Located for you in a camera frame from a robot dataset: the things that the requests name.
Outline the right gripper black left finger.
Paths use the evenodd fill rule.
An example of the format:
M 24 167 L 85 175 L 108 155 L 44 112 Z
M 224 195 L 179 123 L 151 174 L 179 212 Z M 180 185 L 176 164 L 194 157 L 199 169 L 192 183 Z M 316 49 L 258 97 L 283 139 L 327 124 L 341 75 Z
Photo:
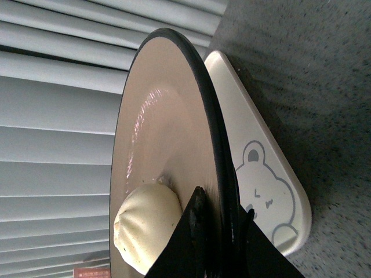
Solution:
M 196 187 L 170 240 L 146 277 L 204 277 L 206 195 Z

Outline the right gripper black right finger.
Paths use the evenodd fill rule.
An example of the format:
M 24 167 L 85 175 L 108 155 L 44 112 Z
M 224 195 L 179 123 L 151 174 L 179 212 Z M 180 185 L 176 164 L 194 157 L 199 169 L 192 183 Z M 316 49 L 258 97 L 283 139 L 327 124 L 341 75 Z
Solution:
M 242 210 L 242 277 L 303 277 L 268 240 L 253 218 L 253 209 Z

